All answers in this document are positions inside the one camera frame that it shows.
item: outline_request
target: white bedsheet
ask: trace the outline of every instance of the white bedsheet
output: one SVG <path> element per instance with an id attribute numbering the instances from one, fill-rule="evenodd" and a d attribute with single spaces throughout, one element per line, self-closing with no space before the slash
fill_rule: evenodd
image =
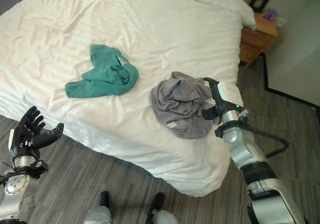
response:
<path id="1" fill-rule="evenodd" d="M 211 133 L 181 139 L 159 124 L 150 90 L 172 71 L 235 83 L 242 0 L 23 0 L 0 16 L 0 114 L 19 120 L 36 105 L 47 126 L 83 145 L 143 167 L 181 193 L 220 187 L 228 147 Z M 90 44 L 118 48 L 139 71 L 123 95 L 67 98 L 65 84 L 92 68 Z"/>

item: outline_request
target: teal shirt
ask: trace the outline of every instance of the teal shirt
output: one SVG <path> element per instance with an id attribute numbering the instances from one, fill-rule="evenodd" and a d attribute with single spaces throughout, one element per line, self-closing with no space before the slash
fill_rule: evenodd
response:
<path id="1" fill-rule="evenodd" d="M 121 95 L 139 78 L 138 70 L 116 48 L 92 44 L 90 58 L 94 68 L 82 74 L 83 80 L 65 85 L 69 98 Z"/>

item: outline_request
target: floor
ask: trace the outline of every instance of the floor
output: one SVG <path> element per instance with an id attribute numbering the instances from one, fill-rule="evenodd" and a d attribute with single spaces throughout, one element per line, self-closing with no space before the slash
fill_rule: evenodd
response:
<path id="1" fill-rule="evenodd" d="M 249 109 L 249 123 L 291 142 L 289 150 L 272 157 L 270 164 L 292 191 L 309 223 L 320 223 L 320 126 L 315 111 L 264 91 L 263 83 L 260 60 L 249 69 L 240 68 L 238 86 Z M 0 161 L 11 162 L 8 138 L 16 125 L 16 121 L 0 116 Z M 265 152 L 278 146 L 259 136 L 256 142 Z M 41 154 L 50 171 L 40 179 L 38 205 L 30 224 L 80 224 L 104 190 L 111 195 L 114 224 L 143 224 L 158 192 L 165 193 L 163 207 L 182 224 L 249 223 L 246 185 L 233 164 L 220 189 L 195 198 L 180 194 L 134 164 L 94 152 L 66 136 Z M 6 169 L 0 166 L 0 172 Z"/>

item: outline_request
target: gray shirt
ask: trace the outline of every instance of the gray shirt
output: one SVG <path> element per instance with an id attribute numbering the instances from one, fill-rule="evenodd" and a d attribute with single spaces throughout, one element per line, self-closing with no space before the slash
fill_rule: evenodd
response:
<path id="1" fill-rule="evenodd" d="M 162 80 L 150 93 L 156 119 L 177 136 L 196 139 L 206 136 L 213 125 L 201 110 L 212 107 L 205 100 L 212 96 L 203 78 L 194 79 L 174 71 L 169 80 Z"/>

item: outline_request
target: wooden nightstand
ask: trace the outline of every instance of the wooden nightstand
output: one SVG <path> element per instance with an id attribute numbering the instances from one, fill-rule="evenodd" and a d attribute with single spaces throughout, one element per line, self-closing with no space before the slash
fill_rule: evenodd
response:
<path id="1" fill-rule="evenodd" d="M 276 22 L 263 18 L 263 13 L 255 13 L 255 30 L 244 27 L 241 33 L 240 60 L 245 68 L 262 53 L 270 41 L 278 35 Z"/>

